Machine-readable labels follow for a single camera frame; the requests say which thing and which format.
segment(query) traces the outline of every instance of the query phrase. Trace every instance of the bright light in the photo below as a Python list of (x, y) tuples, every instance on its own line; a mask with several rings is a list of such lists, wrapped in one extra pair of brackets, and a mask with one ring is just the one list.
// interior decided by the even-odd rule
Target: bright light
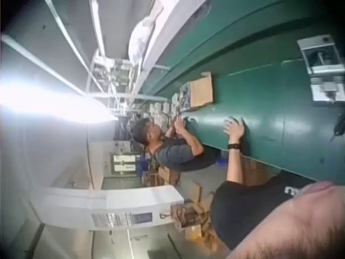
[(97, 100), (40, 87), (0, 87), (0, 104), (16, 112), (52, 115), (86, 124), (118, 120)]

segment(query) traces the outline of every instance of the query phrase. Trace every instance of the lips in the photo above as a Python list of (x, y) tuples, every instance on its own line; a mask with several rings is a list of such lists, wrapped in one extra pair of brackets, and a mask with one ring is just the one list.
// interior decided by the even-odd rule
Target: lips
[(305, 188), (303, 188), (301, 191), (299, 191), (298, 196), (302, 196), (305, 194), (310, 194), (310, 193), (317, 193), (317, 192), (321, 192), (323, 190), (327, 190), (330, 187), (332, 187), (333, 184), (331, 182), (317, 182), (314, 183), (312, 185), (308, 185)]

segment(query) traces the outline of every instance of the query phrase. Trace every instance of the workbench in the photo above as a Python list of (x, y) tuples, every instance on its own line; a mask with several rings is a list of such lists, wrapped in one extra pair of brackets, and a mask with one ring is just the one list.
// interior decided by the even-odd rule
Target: workbench
[(345, 105), (316, 104), (302, 60), (273, 63), (213, 78), (212, 105), (184, 113), (187, 128), (226, 149), (228, 116), (243, 118), (243, 154), (315, 180), (345, 184), (345, 136), (331, 142)]

